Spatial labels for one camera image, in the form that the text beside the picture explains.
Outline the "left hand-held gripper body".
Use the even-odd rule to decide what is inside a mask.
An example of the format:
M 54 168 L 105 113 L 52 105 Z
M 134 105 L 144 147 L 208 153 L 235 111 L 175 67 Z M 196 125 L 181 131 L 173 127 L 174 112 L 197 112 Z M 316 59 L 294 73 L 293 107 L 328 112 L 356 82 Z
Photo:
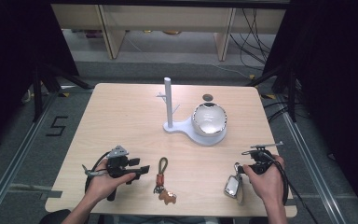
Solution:
M 106 156 L 106 169 L 108 174 L 113 178 L 125 175 L 128 171 L 126 167 L 129 165 L 129 152 L 122 146 L 114 147 Z

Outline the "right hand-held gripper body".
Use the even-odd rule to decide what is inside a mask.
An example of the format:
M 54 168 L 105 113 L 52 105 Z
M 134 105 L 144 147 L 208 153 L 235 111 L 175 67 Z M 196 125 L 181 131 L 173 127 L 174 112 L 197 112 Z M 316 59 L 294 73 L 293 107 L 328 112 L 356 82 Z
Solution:
M 257 175 L 264 174 L 272 164 L 278 168 L 278 171 L 282 175 L 282 166 L 277 161 L 275 161 L 272 154 L 268 151 L 268 147 L 276 147 L 281 145 L 282 142 L 277 144 L 251 146 L 251 150 L 242 152 L 242 155 L 250 155 L 251 158 L 255 161 L 255 163 L 251 164 L 250 167 Z

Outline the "braided keychain with dog charm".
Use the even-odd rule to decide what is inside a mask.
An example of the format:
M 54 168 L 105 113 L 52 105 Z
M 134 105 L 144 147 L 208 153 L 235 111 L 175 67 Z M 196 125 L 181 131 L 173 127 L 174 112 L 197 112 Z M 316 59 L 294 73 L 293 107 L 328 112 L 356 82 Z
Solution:
M 158 162 L 158 174 L 156 176 L 156 186 L 154 187 L 153 192 L 158 195 L 158 198 L 163 201 L 166 205 L 169 203 L 176 204 L 177 196 L 171 191 L 166 190 L 164 186 L 164 173 L 168 167 L 168 159 L 162 157 Z

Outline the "silver white bowl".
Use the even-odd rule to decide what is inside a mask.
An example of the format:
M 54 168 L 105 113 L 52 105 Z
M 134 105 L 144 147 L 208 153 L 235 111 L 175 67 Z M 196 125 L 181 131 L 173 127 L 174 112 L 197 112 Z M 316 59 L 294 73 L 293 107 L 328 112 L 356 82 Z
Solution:
M 215 103 L 198 105 L 191 118 L 192 126 L 201 136 L 216 136 L 227 127 L 227 113 Z

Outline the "white key stand with pole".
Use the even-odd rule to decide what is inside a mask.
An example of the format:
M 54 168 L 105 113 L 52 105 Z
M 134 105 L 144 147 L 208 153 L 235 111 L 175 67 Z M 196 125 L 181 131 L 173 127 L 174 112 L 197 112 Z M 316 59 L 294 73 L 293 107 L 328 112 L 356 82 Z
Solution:
M 196 144 L 206 147 L 214 146 L 225 138 L 227 127 L 224 131 L 216 136 L 201 136 L 197 134 L 192 126 L 191 121 L 194 111 L 186 120 L 174 121 L 173 113 L 176 111 L 178 106 L 176 108 L 172 107 L 172 81 L 169 77 L 164 78 L 164 88 L 165 92 L 160 92 L 158 97 L 162 98 L 166 105 L 167 121 L 163 124 L 163 129 L 166 133 L 182 133 Z

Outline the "person's right hand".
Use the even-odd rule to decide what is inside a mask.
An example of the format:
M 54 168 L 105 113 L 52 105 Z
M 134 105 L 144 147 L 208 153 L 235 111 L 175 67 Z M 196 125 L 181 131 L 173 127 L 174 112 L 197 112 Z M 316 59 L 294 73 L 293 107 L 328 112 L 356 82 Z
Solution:
M 258 197 L 266 205 L 283 205 L 283 182 L 282 176 L 276 165 L 271 165 L 262 175 L 257 175 L 253 169 L 244 164 L 243 170 Z

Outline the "person's left hand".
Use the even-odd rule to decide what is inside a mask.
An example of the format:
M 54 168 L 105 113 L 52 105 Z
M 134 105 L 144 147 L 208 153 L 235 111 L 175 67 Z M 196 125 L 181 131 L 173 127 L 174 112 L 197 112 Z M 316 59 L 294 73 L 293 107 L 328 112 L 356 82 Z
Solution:
M 135 178 L 134 173 L 113 178 L 109 174 L 94 176 L 83 197 L 86 204 L 95 205 L 102 199 L 107 198 L 119 185 L 130 182 Z

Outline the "black metal stand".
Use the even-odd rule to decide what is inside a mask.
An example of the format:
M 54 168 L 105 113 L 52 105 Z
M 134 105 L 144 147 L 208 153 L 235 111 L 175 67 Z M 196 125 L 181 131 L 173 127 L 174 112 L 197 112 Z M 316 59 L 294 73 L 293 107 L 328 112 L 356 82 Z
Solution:
M 91 90 L 93 86 L 80 80 L 79 78 L 66 73 L 57 66 L 48 63 L 36 63 L 33 71 L 33 87 L 34 87 L 34 121 L 37 121 L 43 112 L 42 103 L 42 85 L 45 85 L 49 92 L 58 93 L 62 88 L 56 79 L 56 76 L 76 84 L 78 87 Z
M 253 79 L 250 83 L 246 84 L 246 87 L 255 87 L 271 77 L 276 77 L 271 87 L 274 93 L 283 93 L 285 90 L 288 90 L 288 113 L 292 121 L 296 122 L 296 73 L 293 69 L 290 69 L 287 65 L 279 65 L 267 72 L 263 72 L 261 77 Z

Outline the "dark rounded object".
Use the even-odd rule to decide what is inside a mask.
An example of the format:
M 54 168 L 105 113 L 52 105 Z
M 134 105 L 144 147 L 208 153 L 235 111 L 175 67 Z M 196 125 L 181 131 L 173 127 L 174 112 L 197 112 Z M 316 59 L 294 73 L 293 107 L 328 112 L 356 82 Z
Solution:
M 39 224 L 62 224 L 62 222 L 69 216 L 71 213 L 68 209 L 63 209 L 49 213 L 41 218 Z

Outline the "black curtain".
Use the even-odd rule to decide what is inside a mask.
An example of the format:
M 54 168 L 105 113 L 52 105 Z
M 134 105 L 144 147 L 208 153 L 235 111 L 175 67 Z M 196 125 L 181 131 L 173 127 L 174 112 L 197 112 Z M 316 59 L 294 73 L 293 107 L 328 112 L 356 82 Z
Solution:
M 0 0 L 0 132 L 36 70 L 78 74 L 49 0 Z
M 288 0 L 267 69 L 286 63 L 358 197 L 358 0 Z

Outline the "light wooden cabinet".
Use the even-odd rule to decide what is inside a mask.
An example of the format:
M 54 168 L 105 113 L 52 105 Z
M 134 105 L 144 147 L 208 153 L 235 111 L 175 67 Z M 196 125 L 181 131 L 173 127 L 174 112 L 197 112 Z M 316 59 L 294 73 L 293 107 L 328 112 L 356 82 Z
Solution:
M 118 56 L 127 30 L 206 32 L 214 35 L 218 59 L 227 56 L 233 33 L 278 32 L 283 9 L 223 7 L 144 7 L 54 4 L 62 29 L 100 30 L 111 59 Z

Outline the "aluminium floor rail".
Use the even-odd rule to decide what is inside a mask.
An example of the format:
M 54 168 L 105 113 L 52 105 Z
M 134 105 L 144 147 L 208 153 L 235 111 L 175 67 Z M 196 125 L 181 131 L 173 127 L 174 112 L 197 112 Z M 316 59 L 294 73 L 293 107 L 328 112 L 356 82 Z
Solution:
M 294 138 L 299 154 L 305 162 L 310 178 L 319 193 L 327 215 L 330 217 L 333 224 L 347 224 L 346 219 L 338 206 L 337 200 L 335 199 L 331 189 L 327 186 L 323 174 L 319 169 L 316 160 L 311 155 L 309 146 L 307 145 L 301 131 L 298 129 L 297 124 L 292 121 L 291 117 L 287 113 L 285 113 L 283 117 L 289 132 Z
M 16 153 L 12 157 L 9 165 L 7 166 L 5 172 L 0 178 L 0 205 L 4 200 L 10 184 L 12 183 L 14 177 L 17 175 L 18 171 L 25 160 L 32 143 L 35 140 L 37 133 L 40 130 L 41 125 L 44 122 L 45 116 L 48 113 L 48 110 L 51 108 L 51 105 L 58 97 L 58 93 L 50 93 L 46 101 L 42 104 L 42 112 L 39 117 L 32 122 L 31 127 L 29 128 L 27 134 L 24 136 L 23 140 Z

